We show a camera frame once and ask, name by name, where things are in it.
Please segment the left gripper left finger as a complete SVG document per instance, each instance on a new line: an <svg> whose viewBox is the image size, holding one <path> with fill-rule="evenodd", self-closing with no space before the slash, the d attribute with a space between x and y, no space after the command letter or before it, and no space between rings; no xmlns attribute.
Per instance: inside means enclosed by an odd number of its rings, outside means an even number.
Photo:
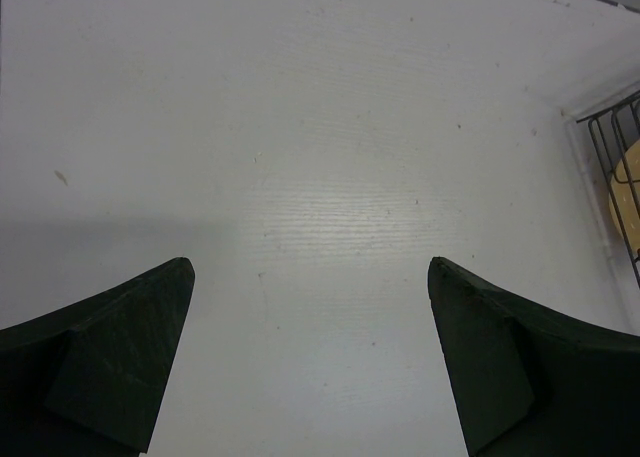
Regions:
<svg viewBox="0 0 640 457"><path fill-rule="evenodd" d="M147 453L194 284L174 258L2 330L2 455Z"/></svg>

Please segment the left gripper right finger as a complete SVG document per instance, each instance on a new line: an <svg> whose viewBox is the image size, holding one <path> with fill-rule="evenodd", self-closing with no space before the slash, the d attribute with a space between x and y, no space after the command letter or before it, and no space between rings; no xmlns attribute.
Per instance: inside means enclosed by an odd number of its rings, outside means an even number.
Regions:
<svg viewBox="0 0 640 457"><path fill-rule="evenodd" d="M636 456L639 339L444 258L427 289L471 456Z"/></svg>

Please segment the yellow plastic plate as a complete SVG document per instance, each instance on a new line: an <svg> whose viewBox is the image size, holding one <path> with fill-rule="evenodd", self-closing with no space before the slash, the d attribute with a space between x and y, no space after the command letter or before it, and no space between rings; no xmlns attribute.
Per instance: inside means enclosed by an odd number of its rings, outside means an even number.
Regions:
<svg viewBox="0 0 640 457"><path fill-rule="evenodd" d="M632 256L639 260L639 142L616 164L610 178L609 211L621 239L627 238Z"/></svg>

